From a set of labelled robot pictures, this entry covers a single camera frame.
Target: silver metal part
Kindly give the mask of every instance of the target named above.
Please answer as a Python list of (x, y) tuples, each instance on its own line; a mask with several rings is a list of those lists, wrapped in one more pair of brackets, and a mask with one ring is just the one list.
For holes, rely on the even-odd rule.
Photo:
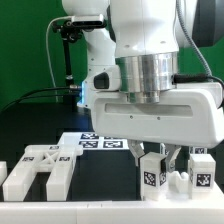
[(135, 157), (135, 165), (138, 166), (138, 159), (145, 155), (145, 152), (141, 146), (141, 141), (128, 140), (128, 147)]
[(175, 171), (175, 160), (181, 150), (181, 146), (165, 144), (165, 148), (166, 151), (168, 151), (168, 155), (166, 157), (166, 171), (172, 173)]
[(117, 58), (121, 70), (121, 91), (131, 103), (158, 103), (160, 91), (173, 89), (178, 72), (177, 53)]

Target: white foam block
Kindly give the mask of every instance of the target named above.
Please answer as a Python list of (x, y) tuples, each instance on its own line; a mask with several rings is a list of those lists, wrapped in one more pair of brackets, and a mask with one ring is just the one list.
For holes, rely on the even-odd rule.
[(42, 159), (39, 152), (26, 152), (3, 184), (5, 201), (23, 201), (36, 177), (35, 164)]
[(3, 184), (7, 177), (7, 165), (6, 162), (0, 162), (0, 186)]

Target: metal cylinder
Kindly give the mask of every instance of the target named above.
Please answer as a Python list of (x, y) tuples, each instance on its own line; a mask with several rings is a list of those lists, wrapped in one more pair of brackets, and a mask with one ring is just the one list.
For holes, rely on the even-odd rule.
[(116, 59), (121, 70), (121, 91), (131, 103), (158, 103), (160, 91), (173, 89), (178, 72), (177, 53)]

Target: green backdrop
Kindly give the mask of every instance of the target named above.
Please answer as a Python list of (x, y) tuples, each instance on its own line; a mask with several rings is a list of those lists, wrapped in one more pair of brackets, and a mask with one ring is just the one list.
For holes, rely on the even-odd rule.
[[(65, 16), (61, 0), (1, 0), (0, 1), (0, 108), (22, 94), (51, 87), (45, 50), (48, 23)], [(75, 81), (86, 75), (86, 46), (81, 40), (71, 46)], [(59, 34), (50, 34), (50, 52), (58, 86), (64, 85), (65, 69)], [(203, 48), (214, 75), (224, 78), (224, 39), (215, 46)], [(203, 72), (191, 49), (180, 51), (181, 72)]]

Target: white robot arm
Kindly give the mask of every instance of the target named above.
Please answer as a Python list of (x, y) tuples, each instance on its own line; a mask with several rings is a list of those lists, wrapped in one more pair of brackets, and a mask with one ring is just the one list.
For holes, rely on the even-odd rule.
[[(92, 94), (87, 107), (99, 135), (206, 148), (223, 140), (221, 85), (173, 83), (179, 46), (187, 46), (176, 22), (176, 0), (62, 2), (70, 15), (80, 16), (106, 16), (110, 5), (116, 50), (105, 30), (85, 34), (89, 55), (85, 83), (87, 95)], [(182, 2), (192, 33), (197, 0)], [(97, 88), (97, 77), (108, 79), (108, 87)]]

